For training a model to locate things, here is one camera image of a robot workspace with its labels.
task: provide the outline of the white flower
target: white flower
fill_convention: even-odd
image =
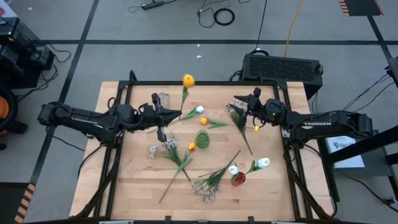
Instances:
[[[270,160],[268,158],[262,158],[257,161],[257,166],[262,169],[262,168],[267,167],[269,165],[269,163],[270,163]]]
[[[205,109],[204,109],[204,107],[202,107],[202,106],[198,106],[198,107],[195,108],[195,111],[196,111],[197,113],[202,113],[204,110],[205,110]]]
[[[239,169],[237,166],[230,166],[228,167],[228,171],[232,174],[232,175],[236,175],[239,172]]]

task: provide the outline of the flower stem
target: flower stem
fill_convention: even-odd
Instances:
[[[158,203],[160,203],[160,202],[163,200],[164,196],[166,195],[166,192],[169,190],[170,185],[172,185],[172,182],[173,182],[175,176],[177,176],[177,174],[178,174],[178,171],[175,173],[173,179],[170,181],[169,185],[167,186],[166,190],[164,191],[164,193],[163,193],[163,195],[162,195],[162,197],[160,198],[160,200],[159,200]]]

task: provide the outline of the concrete floor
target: concrete floor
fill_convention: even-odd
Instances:
[[[41,39],[80,40],[93,3],[97,0],[13,0],[12,9]],[[149,0],[99,0],[87,40],[199,40],[244,39],[256,40],[264,1],[253,0],[238,4],[231,0],[236,20],[230,26],[218,25],[210,29],[198,25],[196,15],[202,1],[179,0],[150,11],[127,12],[132,5]],[[385,40],[398,40],[398,3],[378,0],[384,16],[375,17]],[[285,40],[299,1],[269,0],[262,40]],[[203,23],[211,22],[210,15],[202,15]],[[292,40],[377,40],[366,17],[346,17],[337,0],[305,0],[292,30]],[[71,63],[73,44],[59,44],[56,48],[69,50],[72,57],[59,64],[58,78],[48,89],[37,91],[20,103],[19,119],[29,125],[24,135],[8,135],[1,139],[8,149],[0,152],[0,182],[29,182],[45,137],[44,127],[36,121],[40,106],[58,100],[66,77],[73,79],[66,103],[78,108],[95,108],[101,82],[126,80],[133,69],[139,80],[180,80],[191,73],[198,80],[227,80],[241,68],[244,54],[253,44],[85,44]],[[260,45],[274,56],[283,56],[284,45]],[[393,57],[398,46],[388,46]],[[318,109],[341,109],[352,98],[385,74],[386,58],[379,45],[289,45],[288,57],[319,60],[325,68],[323,87],[318,96]],[[373,88],[351,109],[370,101],[390,81]],[[361,112],[372,117],[380,131],[398,123],[395,110],[398,98],[394,86],[389,87],[375,102]],[[57,128],[56,136],[85,147],[86,138],[67,128]],[[388,153],[398,152],[398,145],[387,147]],[[36,186],[34,198],[27,212],[27,222],[67,218],[76,187],[77,170],[83,153],[56,139],[51,142]],[[381,197],[393,196],[387,178],[362,179]],[[341,220],[367,223],[396,223],[398,214],[376,200],[357,183],[336,175],[341,202],[337,217]]]

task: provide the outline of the small white flower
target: small white flower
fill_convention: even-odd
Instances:
[[[257,161],[257,166],[262,169],[262,168],[267,167],[269,165],[269,163],[270,163],[270,160],[268,158],[262,158]]]
[[[195,108],[195,111],[196,111],[197,113],[202,113],[204,110],[205,110],[205,109],[204,109],[204,107],[202,107],[202,106],[198,106],[198,107]]]
[[[228,171],[232,174],[232,175],[236,175],[239,172],[239,169],[237,166],[230,166],[228,167]]]

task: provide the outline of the wooden tabletop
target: wooden tabletop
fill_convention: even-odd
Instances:
[[[117,82],[104,82],[99,93],[96,111],[105,112],[107,101],[116,96]],[[271,86],[261,88],[261,101],[274,98]],[[248,95],[254,86],[201,86],[189,89],[183,114],[189,113],[196,106],[203,106],[205,111],[200,116],[177,121],[165,128],[166,135],[173,131],[178,141],[178,151],[183,155],[190,142],[195,141],[199,130],[209,133],[210,145],[191,153],[192,163],[186,167],[191,179],[218,170],[226,165],[241,150],[234,160],[240,170],[249,170],[251,161],[268,157],[269,167],[246,177],[245,183],[239,187],[231,185],[231,174],[225,173],[216,193],[215,203],[206,204],[201,195],[195,195],[189,181],[181,172],[177,174],[169,191],[161,203],[158,203],[164,190],[174,176],[177,166],[170,160],[157,154],[155,159],[149,157],[149,148],[153,144],[161,145],[156,132],[150,129],[134,134],[126,133],[123,142],[118,181],[113,202],[112,219],[115,220],[164,220],[170,215],[172,220],[213,220],[231,221],[247,220],[253,216],[256,221],[293,221],[294,213],[290,196],[285,161],[282,157],[283,147],[278,126],[265,125],[255,134],[252,129],[246,130],[246,137],[253,151],[250,154],[242,135],[232,126],[207,129],[199,123],[199,117],[207,117],[232,123],[225,104],[234,95]],[[309,113],[307,98],[302,83],[288,83],[289,98],[294,111]],[[170,108],[180,108],[181,86],[133,86],[130,104],[134,108],[151,102],[151,94],[165,92],[170,95]],[[253,127],[248,119],[248,127]],[[317,148],[315,141],[309,145]],[[88,140],[85,156],[98,147],[98,141]],[[88,159],[83,166],[77,183],[75,197],[70,215],[76,215],[90,200],[98,188],[104,149],[100,149]],[[305,171],[308,190],[323,209],[333,213],[326,178],[321,159],[311,150],[302,149],[302,163]],[[297,189],[302,217],[305,216],[302,205],[302,194]],[[100,214],[104,214],[108,191],[104,193],[103,206]]]

